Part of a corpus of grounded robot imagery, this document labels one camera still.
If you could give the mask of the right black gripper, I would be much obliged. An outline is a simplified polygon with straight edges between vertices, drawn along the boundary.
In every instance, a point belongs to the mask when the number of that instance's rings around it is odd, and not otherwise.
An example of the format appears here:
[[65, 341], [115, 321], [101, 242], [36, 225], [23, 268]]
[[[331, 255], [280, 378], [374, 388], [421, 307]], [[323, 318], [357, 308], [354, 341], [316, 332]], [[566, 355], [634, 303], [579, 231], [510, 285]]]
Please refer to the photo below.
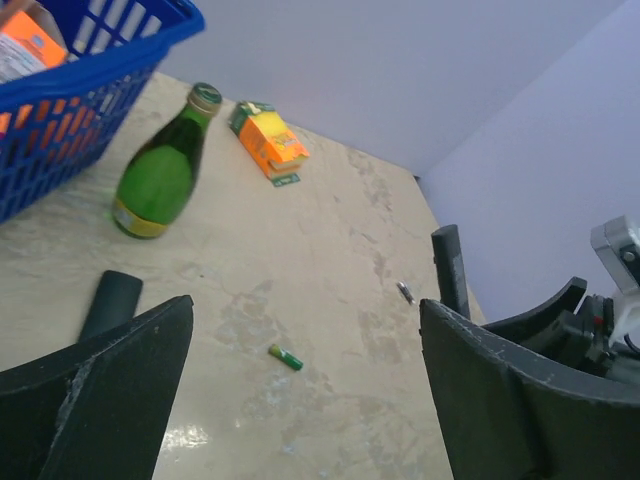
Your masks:
[[544, 356], [584, 373], [622, 383], [639, 382], [639, 347], [610, 342], [614, 327], [614, 301], [587, 296], [587, 281], [572, 277], [559, 292], [524, 313], [487, 323], [490, 333], [522, 344], [550, 327]]

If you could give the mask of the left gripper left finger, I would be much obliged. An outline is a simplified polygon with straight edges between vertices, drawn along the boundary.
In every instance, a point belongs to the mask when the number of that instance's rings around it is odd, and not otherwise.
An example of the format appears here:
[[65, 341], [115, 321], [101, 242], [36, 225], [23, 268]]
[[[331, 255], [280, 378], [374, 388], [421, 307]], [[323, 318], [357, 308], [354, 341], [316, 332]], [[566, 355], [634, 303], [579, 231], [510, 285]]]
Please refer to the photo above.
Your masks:
[[2, 478], [152, 478], [192, 332], [178, 296], [3, 371]]

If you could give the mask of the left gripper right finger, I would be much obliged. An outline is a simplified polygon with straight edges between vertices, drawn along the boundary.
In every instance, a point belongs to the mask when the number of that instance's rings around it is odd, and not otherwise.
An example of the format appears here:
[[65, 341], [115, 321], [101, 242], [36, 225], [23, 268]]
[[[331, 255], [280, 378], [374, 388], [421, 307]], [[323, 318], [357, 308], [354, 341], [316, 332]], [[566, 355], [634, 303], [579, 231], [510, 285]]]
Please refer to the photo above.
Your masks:
[[435, 300], [424, 362], [456, 479], [636, 479], [639, 388], [547, 359]]

